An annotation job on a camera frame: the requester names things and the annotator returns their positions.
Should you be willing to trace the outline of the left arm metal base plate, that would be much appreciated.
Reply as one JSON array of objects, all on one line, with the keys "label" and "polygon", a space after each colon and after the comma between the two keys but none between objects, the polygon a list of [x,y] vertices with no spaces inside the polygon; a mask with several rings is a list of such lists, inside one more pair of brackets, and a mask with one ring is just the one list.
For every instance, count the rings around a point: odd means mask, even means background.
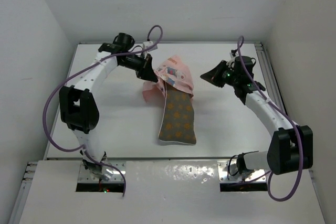
[{"label": "left arm metal base plate", "polygon": [[78,183],[97,183],[101,180],[105,184],[123,183],[124,179],[121,176],[125,176],[125,164],[115,163],[114,166],[120,167],[121,172],[118,172],[115,168],[104,166],[101,171],[97,169],[91,171],[89,168],[85,168],[84,164],[80,165],[78,173]]}]

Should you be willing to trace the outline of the grey floral pillow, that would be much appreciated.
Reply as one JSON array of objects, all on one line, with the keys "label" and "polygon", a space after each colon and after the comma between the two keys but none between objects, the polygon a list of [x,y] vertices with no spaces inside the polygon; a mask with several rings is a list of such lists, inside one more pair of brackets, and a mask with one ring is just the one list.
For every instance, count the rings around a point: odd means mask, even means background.
[{"label": "grey floral pillow", "polygon": [[164,143],[195,145],[195,112],[191,95],[166,85],[165,107],[159,140]]}]

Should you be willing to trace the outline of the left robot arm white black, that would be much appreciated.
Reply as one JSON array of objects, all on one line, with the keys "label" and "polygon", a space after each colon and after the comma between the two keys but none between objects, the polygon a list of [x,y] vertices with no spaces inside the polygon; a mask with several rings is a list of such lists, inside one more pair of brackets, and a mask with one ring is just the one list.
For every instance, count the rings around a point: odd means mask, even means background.
[{"label": "left robot arm white black", "polygon": [[157,45],[147,40],[141,51],[135,52],[134,44],[133,37],[125,33],[118,34],[113,42],[103,43],[90,70],[81,75],[76,84],[63,86],[59,91],[61,120],[72,130],[82,147],[84,167],[97,177],[112,173],[106,166],[106,152],[95,129],[100,117],[95,95],[100,86],[118,66],[134,70],[139,79],[157,82],[149,54]]}]

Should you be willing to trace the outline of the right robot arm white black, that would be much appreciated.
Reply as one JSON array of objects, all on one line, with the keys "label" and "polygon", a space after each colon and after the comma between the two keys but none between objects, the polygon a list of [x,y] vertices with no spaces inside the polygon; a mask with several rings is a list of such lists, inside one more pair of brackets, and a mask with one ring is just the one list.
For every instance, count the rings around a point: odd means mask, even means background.
[{"label": "right robot arm white black", "polygon": [[271,136],[267,151],[252,151],[237,156],[236,173],[252,170],[269,170],[276,175],[313,166],[313,132],[307,125],[290,123],[285,115],[265,93],[265,87],[253,79],[256,59],[236,56],[230,61],[221,61],[214,69],[200,76],[216,87],[229,85],[235,96],[258,117]]}]

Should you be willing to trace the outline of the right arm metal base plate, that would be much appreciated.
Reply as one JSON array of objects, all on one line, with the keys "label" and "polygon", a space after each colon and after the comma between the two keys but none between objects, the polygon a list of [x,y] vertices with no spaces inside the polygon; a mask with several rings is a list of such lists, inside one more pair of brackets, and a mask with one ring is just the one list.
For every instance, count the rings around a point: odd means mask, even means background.
[{"label": "right arm metal base plate", "polygon": [[220,183],[233,184],[266,182],[265,170],[249,170],[247,172],[240,173],[235,159],[233,159],[230,164],[228,159],[220,160],[217,162],[217,167]]}]

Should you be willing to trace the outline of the pink bunny print pillowcase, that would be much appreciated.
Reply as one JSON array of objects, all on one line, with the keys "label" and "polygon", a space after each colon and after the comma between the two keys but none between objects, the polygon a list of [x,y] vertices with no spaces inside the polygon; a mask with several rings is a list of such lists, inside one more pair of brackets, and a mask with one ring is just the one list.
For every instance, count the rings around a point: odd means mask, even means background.
[{"label": "pink bunny print pillowcase", "polygon": [[156,83],[145,81],[143,84],[142,95],[146,102],[155,91],[160,91],[165,97],[166,86],[172,86],[179,91],[188,93],[191,98],[194,96],[194,84],[190,69],[178,55],[171,56],[162,62],[154,70],[154,73],[158,81]]}]

